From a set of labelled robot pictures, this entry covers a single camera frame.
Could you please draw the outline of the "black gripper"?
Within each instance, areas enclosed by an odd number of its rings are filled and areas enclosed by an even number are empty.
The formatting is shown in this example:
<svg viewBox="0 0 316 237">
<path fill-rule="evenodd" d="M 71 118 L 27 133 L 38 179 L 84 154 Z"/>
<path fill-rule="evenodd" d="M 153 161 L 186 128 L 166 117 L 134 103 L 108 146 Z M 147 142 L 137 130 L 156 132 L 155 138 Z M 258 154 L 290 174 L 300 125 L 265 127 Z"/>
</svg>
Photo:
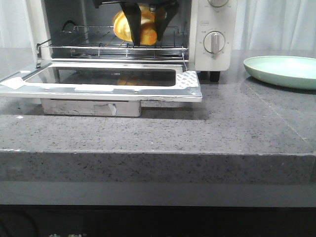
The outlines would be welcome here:
<svg viewBox="0 0 316 237">
<path fill-rule="evenodd" d="M 140 46 L 141 41 L 141 10 L 138 4 L 155 6 L 155 25 L 157 40 L 161 41 L 163 34 L 178 13 L 179 3 L 176 0 L 93 0 L 95 8 L 105 4 L 120 3 L 121 9 L 127 18 L 131 38 L 135 46 Z"/>
</svg>

